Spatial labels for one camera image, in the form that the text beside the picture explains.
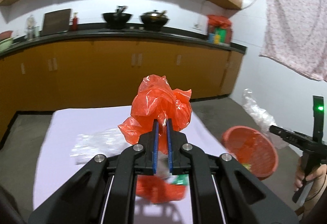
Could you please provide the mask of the person's right hand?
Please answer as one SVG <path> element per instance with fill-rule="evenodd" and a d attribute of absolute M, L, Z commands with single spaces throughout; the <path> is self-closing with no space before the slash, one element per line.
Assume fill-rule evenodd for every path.
<path fill-rule="evenodd" d="M 325 185 L 326 164 L 316 166 L 315 168 L 313 168 L 311 173 L 306 176 L 303 169 L 301 168 L 302 159 L 302 157 L 299 158 L 297 170 L 295 172 L 294 190 L 298 191 L 303 186 L 304 180 L 307 182 L 313 181 L 312 188 L 313 192 L 316 193 Z"/>

